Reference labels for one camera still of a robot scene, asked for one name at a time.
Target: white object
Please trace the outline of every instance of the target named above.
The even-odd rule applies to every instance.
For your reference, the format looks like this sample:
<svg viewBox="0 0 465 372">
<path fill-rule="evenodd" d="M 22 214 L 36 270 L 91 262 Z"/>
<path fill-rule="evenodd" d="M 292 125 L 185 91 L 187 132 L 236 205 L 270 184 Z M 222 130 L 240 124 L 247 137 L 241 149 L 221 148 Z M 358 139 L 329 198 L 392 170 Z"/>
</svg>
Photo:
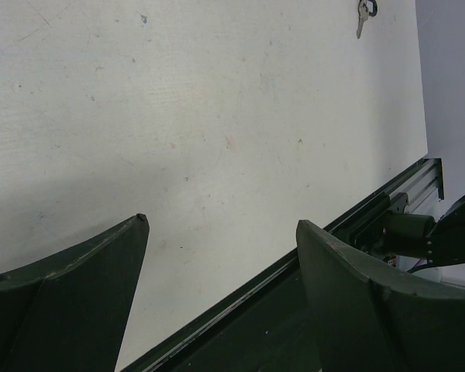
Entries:
<svg viewBox="0 0 465 372">
<path fill-rule="evenodd" d="M 0 1 L 0 272 L 146 213 L 124 367 L 427 152 L 415 2 Z"/>
</svg>

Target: scratched white surface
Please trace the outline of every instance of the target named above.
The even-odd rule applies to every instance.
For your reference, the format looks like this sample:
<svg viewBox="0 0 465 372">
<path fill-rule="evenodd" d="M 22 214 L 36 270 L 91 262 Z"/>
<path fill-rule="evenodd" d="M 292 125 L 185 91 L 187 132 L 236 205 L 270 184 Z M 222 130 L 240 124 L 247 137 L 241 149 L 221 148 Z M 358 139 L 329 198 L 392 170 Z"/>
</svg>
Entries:
<svg viewBox="0 0 465 372">
<path fill-rule="evenodd" d="M 118 369 L 425 155 L 413 0 L 0 1 L 0 272 L 136 212 Z"/>
</svg>

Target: wall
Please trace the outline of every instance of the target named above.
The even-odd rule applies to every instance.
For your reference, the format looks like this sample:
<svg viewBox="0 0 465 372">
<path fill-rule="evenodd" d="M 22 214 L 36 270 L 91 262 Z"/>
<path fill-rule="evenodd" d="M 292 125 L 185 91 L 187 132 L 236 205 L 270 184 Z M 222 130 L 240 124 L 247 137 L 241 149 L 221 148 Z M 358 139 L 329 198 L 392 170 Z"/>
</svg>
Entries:
<svg viewBox="0 0 465 372">
<path fill-rule="evenodd" d="M 429 156 L 442 157 L 445 212 L 465 194 L 465 0 L 416 0 Z M 465 265 L 443 280 L 465 285 Z"/>
</svg>

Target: silver key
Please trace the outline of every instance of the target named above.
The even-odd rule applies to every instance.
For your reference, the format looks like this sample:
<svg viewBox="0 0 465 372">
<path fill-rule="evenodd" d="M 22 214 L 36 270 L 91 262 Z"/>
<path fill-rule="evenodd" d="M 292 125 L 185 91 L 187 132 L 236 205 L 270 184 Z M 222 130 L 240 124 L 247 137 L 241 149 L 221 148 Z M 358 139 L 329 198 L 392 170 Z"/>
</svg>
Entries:
<svg viewBox="0 0 465 372">
<path fill-rule="evenodd" d="M 362 36 L 363 24 L 369 19 L 369 9 L 367 0 L 360 0 L 358 3 L 358 29 L 356 29 L 356 37 L 359 39 Z"/>
</svg>

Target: white tabletop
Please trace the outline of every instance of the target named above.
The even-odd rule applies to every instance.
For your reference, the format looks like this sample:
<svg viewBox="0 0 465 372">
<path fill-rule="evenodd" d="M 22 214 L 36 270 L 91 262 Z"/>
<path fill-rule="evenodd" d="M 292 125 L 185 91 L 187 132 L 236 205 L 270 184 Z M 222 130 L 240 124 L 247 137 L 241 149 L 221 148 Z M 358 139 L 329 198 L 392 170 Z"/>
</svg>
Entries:
<svg viewBox="0 0 465 372">
<path fill-rule="evenodd" d="M 146 213 L 118 369 L 426 154 L 413 0 L 0 1 L 0 272 Z"/>
</svg>

